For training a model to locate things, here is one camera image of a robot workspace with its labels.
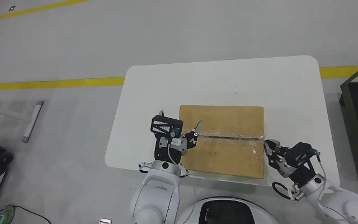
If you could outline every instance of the white table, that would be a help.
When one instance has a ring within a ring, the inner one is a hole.
[[[263,106],[265,138],[321,151],[327,177],[340,184],[317,61],[310,56],[160,64],[131,67],[106,152],[110,167],[137,170],[154,160],[150,123],[160,110],[179,118],[180,105]],[[316,172],[322,173],[312,159]],[[269,167],[264,179],[195,172],[198,178],[256,185],[292,184]]]

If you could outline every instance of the green object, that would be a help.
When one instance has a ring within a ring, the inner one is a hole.
[[[15,209],[12,205],[8,204],[0,213],[0,224],[10,224],[15,215]]]

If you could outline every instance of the concrete floor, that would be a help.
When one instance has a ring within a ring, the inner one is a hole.
[[[342,82],[322,81],[341,186],[358,193],[338,104]],[[121,87],[1,91],[1,105],[21,113],[31,114],[38,100],[45,104],[28,144],[21,142],[26,124],[0,116],[0,145],[16,156],[0,207],[24,206],[58,224],[95,224],[100,217],[114,224],[134,223],[128,204],[144,176],[107,167],[104,160],[120,92]],[[193,185],[197,199],[241,197],[266,208],[280,223],[320,223],[305,200],[282,199],[269,187],[202,179],[182,180],[180,211],[193,202]],[[13,223],[45,221],[18,210]]]

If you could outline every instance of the black wire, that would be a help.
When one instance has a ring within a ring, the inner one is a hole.
[[[276,185],[282,187],[283,189],[285,189],[287,191],[287,187],[285,187],[285,185],[283,185],[282,183],[279,183],[279,182],[273,182],[272,183],[272,188],[274,189],[274,191],[279,194],[281,197],[283,198],[286,198],[287,200],[291,200],[290,197],[288,197],[287,195],[281,193],[277,188],[276,188]]]
[[[34,214],[34,215],[36,215],[36,216],[39,216],[39,217],[43,218],[43,219],[46,220],[49,224],[51,224],[50,220],[48,220],[46,217],[44,217],[44,216],[42,216],[42,215],[40,215],[40,214],[36,214],[35,212],[29,211],[29,210],[27,210],[26,208],[22,208],[22,209],[25,210],[25,211],[27,211],[27,212],[30,212],[30,213],[32,213],[32,214]]]

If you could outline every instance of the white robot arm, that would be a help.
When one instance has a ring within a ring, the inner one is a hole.
[[[157,141],[152,163],[142,162],[140,172],[147,172],[141,186],[132,197],[130,213],[137,224],[173,224],[176,222],[180,202],[180,159],[187,150],[196,146],[201,122],[195,129],[181,134],[183,121],[164,116],[163,111],[152,119],[150,131]],[[152,180],[174,187],[171,192],[163,186],[152,186]]]
[[[279,141],[268,139],[265,141],[265,153],[268,164],[277,169],[282,177],[290,178],[294,182],[292,190],[274,182],[272,187],[278,194],[291,200],[306,197],[314,207],[317,218],[324,223],[358,223],[358,195],[335,186],[326,179],[319,158],[320,153],[310,144],[300,142],[293,148],[288,148],[281,146]],[[310,161],[313,156],[317,157],[324,176],[315,173]],[[277,185],[284,188],[287,195],[278,191]],[[331,192],[322,200],[328,190]]]

